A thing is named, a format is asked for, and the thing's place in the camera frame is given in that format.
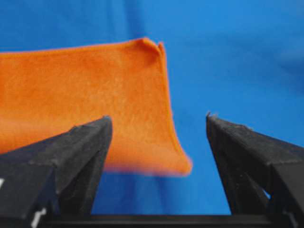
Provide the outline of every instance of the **white label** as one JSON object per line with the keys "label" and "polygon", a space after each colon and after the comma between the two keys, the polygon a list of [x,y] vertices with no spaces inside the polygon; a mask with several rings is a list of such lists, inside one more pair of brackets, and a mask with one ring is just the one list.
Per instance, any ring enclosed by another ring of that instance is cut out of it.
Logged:
{"label": "white label", "polygon": [[4,179],[0,178],[0,189],[1,189],[3,183],[4,183]]}
{"label": "white label", "polygon": [[46,214],[47,214],[47,210],[45,208],[43,208],[41,211],[36,211],[34,215],[34,219],[31,223],[32,228],[37,228],[41,216]]}

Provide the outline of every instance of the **cloth fold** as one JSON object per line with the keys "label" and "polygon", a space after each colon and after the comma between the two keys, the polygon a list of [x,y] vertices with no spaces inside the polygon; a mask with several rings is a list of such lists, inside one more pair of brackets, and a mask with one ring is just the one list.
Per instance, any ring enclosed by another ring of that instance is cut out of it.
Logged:
{"label": "cloth fold", "polygon": [[0,54],[0,153],[109,115],[107,171],[187,175],[172,119],[163,44]]}

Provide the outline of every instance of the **fabric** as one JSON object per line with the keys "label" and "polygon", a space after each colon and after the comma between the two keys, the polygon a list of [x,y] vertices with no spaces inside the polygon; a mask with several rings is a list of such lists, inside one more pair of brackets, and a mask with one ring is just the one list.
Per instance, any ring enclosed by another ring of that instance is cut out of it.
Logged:
{"label": "fabric", "polygon": [[0,54],[0,152],[109,115],[108,171],[187,175],[172,121],[165,51],[121,44]]}

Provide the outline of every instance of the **blue backdrop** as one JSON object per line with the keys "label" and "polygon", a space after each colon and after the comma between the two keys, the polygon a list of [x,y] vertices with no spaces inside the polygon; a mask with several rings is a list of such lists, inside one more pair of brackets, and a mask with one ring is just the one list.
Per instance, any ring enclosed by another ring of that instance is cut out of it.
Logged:
{"label": "blue backdrop", "polygon": [[2,0],[0,51],[164,41],[186,178],[105,173],[93,213],[229,214],[207,111],[304,146],[302,0]]}

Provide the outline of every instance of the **orange towel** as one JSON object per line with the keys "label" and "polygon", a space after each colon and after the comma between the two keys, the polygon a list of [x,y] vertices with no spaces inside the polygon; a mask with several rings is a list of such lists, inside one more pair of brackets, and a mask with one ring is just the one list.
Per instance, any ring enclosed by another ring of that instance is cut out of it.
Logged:
{"label": "orange towel", "polygon": [[172,120],[165,52],[147,38],[0,54],[0,153],[109,115],[108,171],[186,175]]}

